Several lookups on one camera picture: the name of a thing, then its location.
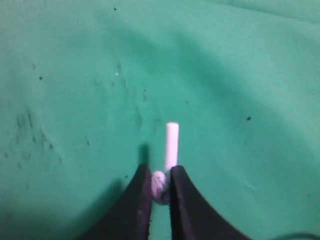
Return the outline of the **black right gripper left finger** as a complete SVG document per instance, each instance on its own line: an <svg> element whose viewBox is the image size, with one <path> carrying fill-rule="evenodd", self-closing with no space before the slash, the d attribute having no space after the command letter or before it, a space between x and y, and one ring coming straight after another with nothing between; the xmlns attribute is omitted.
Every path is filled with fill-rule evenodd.
<svg viewBox="0 0 320 240"><path fill-rule="evenodd" d="M152 210L152 174L140 164L129 185L114 205L80 240L147 240Z"/></svg>

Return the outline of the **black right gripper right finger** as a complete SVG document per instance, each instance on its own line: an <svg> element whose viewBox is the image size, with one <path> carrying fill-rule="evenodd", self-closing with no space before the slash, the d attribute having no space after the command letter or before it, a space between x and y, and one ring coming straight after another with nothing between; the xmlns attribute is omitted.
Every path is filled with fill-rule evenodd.
<svg viewBox="0 0 320 240"><path fill-rule="evenodd" d="M201 195L185 168L170 170L170 222L173 240L248 240Z"/></svg>

